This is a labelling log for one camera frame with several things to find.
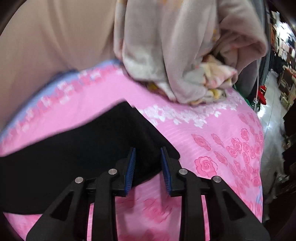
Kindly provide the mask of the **red object on floor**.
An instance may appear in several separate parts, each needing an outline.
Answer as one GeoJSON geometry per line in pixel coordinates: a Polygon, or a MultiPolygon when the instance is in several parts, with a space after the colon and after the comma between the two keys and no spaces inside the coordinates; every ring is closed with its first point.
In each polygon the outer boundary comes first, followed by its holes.
{"type": "Polygon", "coordinates": [[[266,86],[265,85],[261,85],[259,87],[259,90],[258,90],[258,93],[257,93],[257,97],[258,97],[259,102],[262,105],[266,105],[265,93],[266,93],[266,86]]]}

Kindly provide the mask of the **grey floral blanket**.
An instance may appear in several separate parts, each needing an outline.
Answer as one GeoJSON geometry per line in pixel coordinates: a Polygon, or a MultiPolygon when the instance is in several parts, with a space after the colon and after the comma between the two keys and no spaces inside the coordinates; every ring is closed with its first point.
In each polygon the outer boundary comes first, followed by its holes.
{"type": "Polygon", "coordinates": [[[173,102],[215,102],[267,53],[250,1],[118,1],[114,53],[126,72],[173,102]]]}

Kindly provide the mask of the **beige curtain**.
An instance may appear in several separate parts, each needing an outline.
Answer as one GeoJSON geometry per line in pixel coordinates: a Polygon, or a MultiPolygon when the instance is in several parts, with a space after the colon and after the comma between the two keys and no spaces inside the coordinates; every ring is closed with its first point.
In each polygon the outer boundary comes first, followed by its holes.
{"type": "Polygon", "coordinates": [[[1,1],[1,126],[60,72],[114,57],[115,1],[1,1]]]}

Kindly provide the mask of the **black pants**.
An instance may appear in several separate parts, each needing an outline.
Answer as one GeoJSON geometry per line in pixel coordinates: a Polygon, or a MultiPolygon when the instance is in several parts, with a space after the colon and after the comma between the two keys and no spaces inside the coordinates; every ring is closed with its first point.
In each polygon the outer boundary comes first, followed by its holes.
{"type": "Polygon", "coordinates": [[[133,186],[160,173],[161,148],[180,158],[177,149],[124,101],[83,126],[1,157],[1,210],[41,214],[75,178],[98,177],[132,148],[133,186]]]}

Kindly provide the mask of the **pink rose bed sheet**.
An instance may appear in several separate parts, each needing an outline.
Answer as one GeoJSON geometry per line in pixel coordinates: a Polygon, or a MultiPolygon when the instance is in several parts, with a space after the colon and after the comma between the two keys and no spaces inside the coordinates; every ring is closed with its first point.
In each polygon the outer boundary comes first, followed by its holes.
{"type": "MultiPolygon", "coordinates": [[[[264,134],[245,100],[229,89],[218,103],[172,103],[128,78],[115,61],[64,74],[45,86],[1,134],[1,157],[83,126],[124,101],[177,149],[183,168],[203,178],[220,176],[262,218],[264,134]]],[[[1,213],[21,238],[42,215],[1,213]]],[[[116,217],[120,240],[178,240],[181,200],[168,196],[160,172],[116,199],[116,217]]]]}

